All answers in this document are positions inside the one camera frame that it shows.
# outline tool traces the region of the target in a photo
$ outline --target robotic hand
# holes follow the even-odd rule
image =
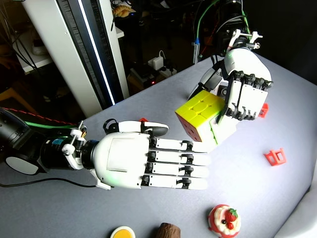
[[[86,141],[87,127],[37,132],[0,108],[0,143],[5,162],[28,175],[50,168],[89,169],[97,187],[141,186],[205,189],[206,144],[157,138],[168,126],[154,122],[107,120],[101,141]]]
[[[190,98],[202,90],[223,97],[225,106],[218,124],[254,120],[261,112],[268,88],[273,86],[269,70],[251,51],[260,47],[255,40],[262,36],[256,31],[250,34],[242,0],[220,0],[219,12],[223,23],[215,39],[217,55],[224,59],[204,74]]]

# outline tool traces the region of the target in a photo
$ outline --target strawberry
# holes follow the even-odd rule
[[[227,227],[229,230],[232,230],[233,229],[233,224],[231,222],[228,222],[227,223]]]
[[[234,210],[233,208],[230,208],[229,210],[226,211],[225,217],[226,217],[227,223],[234,222],[238,217],[237,211]]]

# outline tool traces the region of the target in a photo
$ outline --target strawberry on cake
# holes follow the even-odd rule
[[[241,228],[241,218],[237,211],[228,205],[215,206],[208,216],[209,230],[220,238],[235,237]]]

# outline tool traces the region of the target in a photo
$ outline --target white cable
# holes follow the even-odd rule
[[[159,51],[158,56],[160,57],[160,53],[161,53],[161,52],[163,53],[164,59],[166,59],[166,58],[165,58],[164,51],[162,51],[162,50]]]
[[[93,48],[94,48],[99,67],[101,69],[101,73],[103,75],[104,81],[106,83],[107,90],[109,92],[112,105],[114,105],[115,102],[114,102],[114,99],[113,99],[113,96],[112,96],[112,93],[111,93],[111,90],[110,90],[110,87],[109,87],[109,84],[108,84],[108,81],[107,81],[107,77],[106,77],[106,74],[105,74],[105,70],[103,68],[103,64],[101,63],[101,59],[100,59],[100,56],[99,56],[99,53],[98,53],[98,50],[97,50],[97,47],[96,47],[96,43],[95,43],[95,40],[94,40],[94,37],[93,37],[93,33],[91,32],[91,29],[90,29],[90,26],[89,26],[89,22],[88,22],[86,13],[85,13],[85,9],[84,9],[83,3],[81,2],[81,0],[78,0],[78,3],[79,3],[79,7],[80,7],[80,10],[81,10],[81,13],[83,14],[83,17],[84,17],[84,22],[85,22],[85,25],[86,25],[86,28],[87,28],[87,31],[88,31],[88,35],[89,35],[91,44],[93,45]]]

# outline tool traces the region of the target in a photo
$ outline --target led light strip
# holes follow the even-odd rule
[[[90,26],[89,26],[89,23],[88,23],[88,19],[87,19],[86,13],[85,13],[85,9],[84,9],[83,3],[82,3],[81,0],[78,0],[78,3],[79,3],[79,7],[80,7],[80,10],[81,10],[81,13],[83,14],[83,17],[84,17],[84,22],[85,22],[85,25],[86,25],[86,28],[87,28],[87,31],[88,31],[88,34],[89,34],[90,41],[91,41],[91,43],[92,43],[92,45],[93,45],[93,48],[94,48],[94,51],[95,51],[95,54],[96,54],[96,57],[97,57],[97,61],[98,61],[99,67],[100,67],[100,69],[101,69],[101,73],[103,74],[104,80],[105,80],[105,82],[106,82],[107,90],[108,90],[108,92],[109,92],[112,105],[114,105],[115,102],[114,102],[114,99],[113,99],[113,96],[112,96],[112,93],[111,93],[111,90],[110,90],[110,87],[109,87],[109,84],[108,84],[108,81],[107,81],[107,77],[106,77],[106,74],[105,74],[105,70],[104,70],[104,68],[103,68],[103,65],[102,65],[101,60],[100,60],[100,57],[99,57],[99,53],[98,53],[98,50],[97,50],[97,47],[96,47],[96,43],[95,43],[93,34],[92,34],[92,32],[91,32],[91,29],[90,29]]]

